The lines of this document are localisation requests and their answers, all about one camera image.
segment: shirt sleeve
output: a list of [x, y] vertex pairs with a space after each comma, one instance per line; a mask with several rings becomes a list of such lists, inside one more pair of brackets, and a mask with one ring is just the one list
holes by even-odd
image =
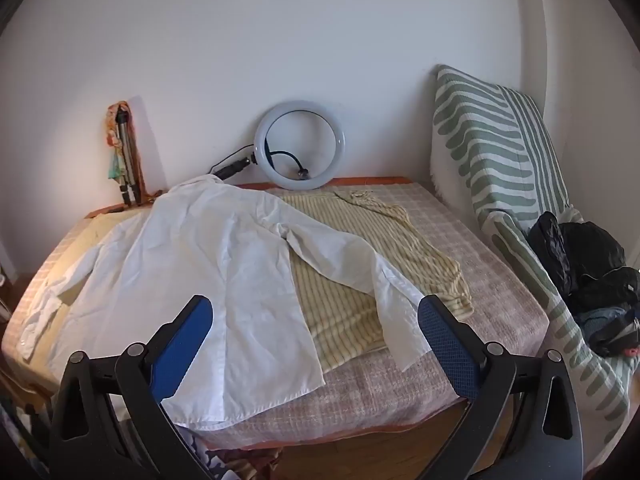
[[18, 354], [25, 360], [31, 358], [34, 348], [45, 331], [51, 318], [62, 305], [60, 294], [70, 290], [94, 270], [96, 262], [108, 246], [124, 244], [129, 247], [142, 225], [142, 216], [137, 215], [116, 225], [99, 244], [89, 248], [80, 258], [55, 281], [41, 286], [36, 299], [22, 324], [22, 334], [17, 343]]
[[326, 278], [376, 299], [386, 345], [404, 371], [431, 350], [418, 326], [423, 294], [359, 236], [337, 231], [264, 193], [258, 222]]

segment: black cable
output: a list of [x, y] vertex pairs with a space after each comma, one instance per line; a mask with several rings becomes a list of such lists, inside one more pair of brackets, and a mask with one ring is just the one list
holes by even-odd
[[269, 152], [270, 155], [289, 155], [293, 160], [296, 161], [296, 164], [298, 165], [298, 168], [300, 169], [300, 171], [305, 171], [305, 168], [302, 167], [302, 164], [300, 164], [300, 161], [298, 160], [298, 158], [293, 154], [293, 153], [289, 153], [289, 152]]
[[213, 168], [215, 168], [216, 166], [219, 166], [220, 164], [222, 164], [225, 160], [227, 160], [230, 156], [234, 156], [236, 153], [241, 152], [242, 150], [244, 150], [245, 148], [250, 148], [252, 146], [252, 144], [248, 144], [246, 146], [243, 146], [242, 148], [238, 148], [237, 150], [235, 150], [231, 155], [227, 155], [225, 158], [223, 158], [219, 163], [214, 164], [211, 169], [209, 170], [209, 173], [211, 173], [213, 171]]
[[264, 155], [267, 157], [269, 165], [275, 170], [276, 167], [273, 165], [273, 157], [271, 156], [271, 150], [269, 149], [269, 143], [267, 142], [266, 136], [264, 136]]

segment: white wall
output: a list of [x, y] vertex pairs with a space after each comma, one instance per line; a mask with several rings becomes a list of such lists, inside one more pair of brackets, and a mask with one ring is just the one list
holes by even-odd
[[522, 32], [521, 91], [544, 112], [547, 87], [546, 17], [543, 0], [519, 0]]
[[[34, 270], [118, 201], [101, 123], [119, 99], [135, 98], [150, 187], [207, 171], [292, 98], [344, 121], [342, 176], [428, 178], [434, 66], [519, 88], [521, 50], [518, 0], [26, 0], [0, 37], [0, 237]], [[300, 123], [274, 146], [296, 149]]]
[[[640, 52], [607, 0], [543, 0], [548, 58], [545, 123], [570, 198], [607, 229], [629, 264], [640, 253]], [[553, 117], [547, 113], [555, 110]]]

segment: mattress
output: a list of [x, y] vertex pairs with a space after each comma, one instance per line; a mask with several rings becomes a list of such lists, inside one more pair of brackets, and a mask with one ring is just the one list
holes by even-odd
[[[419, 184], [357, 184], [340, 190], [371, 190], [375, 197], [404, 207], [417, 230], [437, 249], [457, 260], [472, 295], [474, 313], [466, 322], [486, 342], [496, 340], [516, 354], [535, 355], [548, 319], [530, 292], [474, 234]], [[276, 195], [290, 193], [270, 189]], [[45, 362], [68, 307], [56, 314], [25, 362], [16, 351], [22, 321], [56, 263], [81, 235], [81, 221], [43, 264], [18, 305], [2, 352], [28, 383], [54, 391]], [[271, 447], [322, 442], [371, 431], [408, 429], [458, 400], [433, 353], [400, 372], [388, 350], [352, 359], [324, 376], [326, 384], [299, 399], [260, 413], [231, 428], [200, 432], [211, 447]]]

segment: blue gripper pad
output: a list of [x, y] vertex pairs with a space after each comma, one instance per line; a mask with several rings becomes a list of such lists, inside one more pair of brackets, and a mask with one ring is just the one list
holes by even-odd
[[455, 392], [474, 400], [482, 384], [480, 367], [429, 298], [420, 301], [418, 325]]
[[204, 297], [153, 364], [151, 393], [156, 402], [172, 397], [213, 323], [213, 307]]

